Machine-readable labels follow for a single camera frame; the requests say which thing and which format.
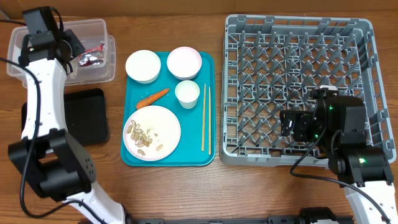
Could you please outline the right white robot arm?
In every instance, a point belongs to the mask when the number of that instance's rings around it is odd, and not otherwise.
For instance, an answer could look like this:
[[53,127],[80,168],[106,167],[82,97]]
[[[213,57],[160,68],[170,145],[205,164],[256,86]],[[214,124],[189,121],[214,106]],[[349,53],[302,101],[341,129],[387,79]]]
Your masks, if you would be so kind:
[[281,135],[323,151],[337,178],[318,179],[343,188],[357,223],[397,223],[392,170],[386,153],[367,143],[363,101],[331,86],[310,96],[317,102],[313,111],[280,112]]

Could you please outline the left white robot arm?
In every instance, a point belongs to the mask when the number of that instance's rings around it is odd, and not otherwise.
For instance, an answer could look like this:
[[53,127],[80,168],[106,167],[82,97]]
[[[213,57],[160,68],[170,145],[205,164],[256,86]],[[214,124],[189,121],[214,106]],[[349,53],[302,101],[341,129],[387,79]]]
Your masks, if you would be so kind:
[[71,60],[85,48],[64,28],[58,11],[43,6],[23,11],[29,33],[17,62],[27,84],[27,110],[21,140],[8,156],[21,173],[19,203],[40,219],[70,205],[91,223],[133,223],[126,208],[111,199],[96,180],[88,151],[68,132],[64,87]]

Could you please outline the red silver foil wrapper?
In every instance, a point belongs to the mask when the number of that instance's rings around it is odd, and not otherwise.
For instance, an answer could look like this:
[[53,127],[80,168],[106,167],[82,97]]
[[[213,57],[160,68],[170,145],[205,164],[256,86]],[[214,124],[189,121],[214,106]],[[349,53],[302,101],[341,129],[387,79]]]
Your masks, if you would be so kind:
[[92,65],[101,65],[104,63],[105,53],[104,53],[104,43],[96,46],[92,49],[84,51],[79,56],[79,66],[89,67]]

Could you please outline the white paper cup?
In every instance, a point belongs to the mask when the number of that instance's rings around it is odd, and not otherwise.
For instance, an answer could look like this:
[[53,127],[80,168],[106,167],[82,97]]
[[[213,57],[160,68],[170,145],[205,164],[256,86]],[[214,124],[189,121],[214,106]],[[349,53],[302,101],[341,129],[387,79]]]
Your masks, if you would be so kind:
[[175,96],[183,108],[192,109],[200,96],[200,88],[195,82],[184,80],[175,87]]

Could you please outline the pale green bowl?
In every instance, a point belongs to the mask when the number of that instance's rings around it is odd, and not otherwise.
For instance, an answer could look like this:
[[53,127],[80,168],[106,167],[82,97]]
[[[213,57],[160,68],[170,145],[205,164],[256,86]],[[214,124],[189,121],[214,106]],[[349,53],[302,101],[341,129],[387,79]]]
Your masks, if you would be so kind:
[[127,75],[141,84],[154,82],[160,74],[161,61],[159,56],[150,50],[138,50],[126,60]]

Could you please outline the pink white bowl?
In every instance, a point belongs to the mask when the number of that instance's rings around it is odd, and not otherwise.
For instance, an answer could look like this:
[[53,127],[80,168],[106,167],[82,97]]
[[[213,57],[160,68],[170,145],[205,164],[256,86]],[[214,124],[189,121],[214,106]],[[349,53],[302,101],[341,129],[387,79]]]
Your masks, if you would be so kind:
[[197,50],[191,47],[178,47],[167,57],[169,72],[179,80],[191,80],[201,69],[202,58]]

